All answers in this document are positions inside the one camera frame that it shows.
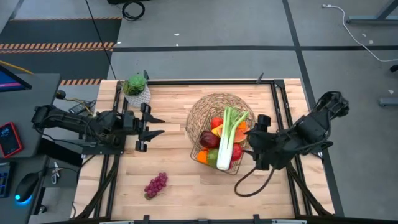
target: wooden table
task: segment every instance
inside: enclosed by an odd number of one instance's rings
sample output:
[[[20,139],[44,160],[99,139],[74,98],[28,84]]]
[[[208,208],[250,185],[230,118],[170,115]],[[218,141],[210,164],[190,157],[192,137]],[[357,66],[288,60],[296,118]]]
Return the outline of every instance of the wooden table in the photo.
[[[308,113],[307,102],[300,79],[285,79],[287,96],[293,121]],[[99,88],[96,111],[112,108],[116,81],[102,81]],[[270,132],[277,131],[277,120],[270,85],[156,85],[150,86],[150,105],[156,118],[163,124],[150,124],[150,130],[163,129],[165,133],[148,143],[146,153],[134,150],[136,136],[127,137],[126,151],[120,158],[112,220],[142,220],[150,215],[151,220],[170,219],[252,219],[293,218],[292,201],[287,182],[287,173],[275,171],[270,184],[258,195],[249,198],[234,194],[234,184],[253,168],[254,162],[245,155],[237,175],[224,174],[191,160],[193,144],[185,132],[185,123],[190,108],[201,97],[216,93],[232,93],[242,98],[254,114],[271,117]],[[96,156],[81,170],[75,195],[79,214],[97,191],[103,156]],[[308,188],[319,202],[331,213],[333,206],[322,162],[319,158],[302,156],[303,170]],[[152,200],[144,198],[144,187],[159,172],[169,175],[168,186],[163,194]],[[242,193],[258,189],[266,180],[268,171],[255,171],[239,187]],[[298,187],[300,210],[304,207]],[[106,208],[107,192],[104,194],[101,214]]]

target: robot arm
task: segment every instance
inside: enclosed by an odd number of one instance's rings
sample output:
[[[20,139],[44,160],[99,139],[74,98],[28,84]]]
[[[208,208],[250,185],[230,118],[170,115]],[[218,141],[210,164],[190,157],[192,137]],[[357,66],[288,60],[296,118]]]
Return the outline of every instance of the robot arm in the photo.
[[[146,152],[145,141],[163,133],[163,130],[148,131],[146,122],[163,123],[150,114],[150,106],[141,105],[142,119],[136,118],[134,112],[103,111],[95,117],[85,117],[68,113],[52,105],[38,106],[32,118],[33,128],[44,129],[59,127],[85,135],[86,142],[97,142],[109,148],[119,147],[126,135],[138,135],[136,150]]]
[[[271,119],[259,115],[254,129],[247,132],[248,141],[253,152],[248,152],[256,161],[256,169],[283,169],[296,154],[306,155],[309,152],[333,145],[327,141],[330,136],[330,121],[335,117],[348,114],[348,101],[340,92],[325,93],[312,109],[310,114],[302,116],[293,126],[278,133],[268,133]]]

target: grapes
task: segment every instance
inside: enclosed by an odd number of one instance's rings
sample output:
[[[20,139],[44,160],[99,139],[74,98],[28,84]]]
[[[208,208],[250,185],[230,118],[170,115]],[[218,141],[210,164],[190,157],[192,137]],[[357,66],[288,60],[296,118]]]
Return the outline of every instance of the grapes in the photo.
[[[151,198],[158,195],[158,192],[160,192],[164,187],[167,186],[166,181],[167,174],[165,172],[160,172],[157,177],[150,180],[149,185],[145,186],[144,188],[144,192],[146,192],[145,198],[147,200],[150,200]]]

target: green plant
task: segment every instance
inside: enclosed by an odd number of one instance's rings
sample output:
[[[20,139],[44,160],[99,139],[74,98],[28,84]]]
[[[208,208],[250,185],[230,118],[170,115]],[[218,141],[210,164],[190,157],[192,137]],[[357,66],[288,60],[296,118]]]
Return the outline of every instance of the green plant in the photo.
[[[123,92],[127,96],[136,96],[144,91],[147,80],[140,73],[133,75],[123,83]]]

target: gray floor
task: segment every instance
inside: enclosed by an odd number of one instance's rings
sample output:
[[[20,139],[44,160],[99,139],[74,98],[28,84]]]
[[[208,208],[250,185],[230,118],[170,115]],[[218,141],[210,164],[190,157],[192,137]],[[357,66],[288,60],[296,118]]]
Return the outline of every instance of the gray floor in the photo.
[[[0,29],[17,0],[0,1]],[[343,29],[341,12],[322,9],[324,3],[342,7],[347,15],[373,15],[388,0],[289,0],[301,46],[355,45]],[[95,17],[120,16],[120,9],[105,0],[89,0]],[[206,45],[292,45],[282,1],[279,0],[151,0],[136,22],[122,21],[118,47],[169,47]],[[25,0],[17,18],[89,17],[84,1]],[[398,45],[397,26],[350,25],[363,43]],[[398,58],[397,51],[375,51],[382,59]],[[315,98],[328,90],[342,91],[351,111],[333,121],[331,161],[347,217],[398,220],[396,138],[398,108],[380,108],[381,96],[398,96],[398,74],[390,74],[393,63],[381,63],[365,51],[304,52]],[[158,78],[301,78],[293,51],[199,51],[113,53],[117,78],[146,69]],[[66,86],[70,96],[95,98],[98,87]],[[70,105],[56,101],[67,109]],[[52,131],[61,138],[73,133]],[[58,190],[57,203],[32,223],[64,220],[69,216],[72,190]]]

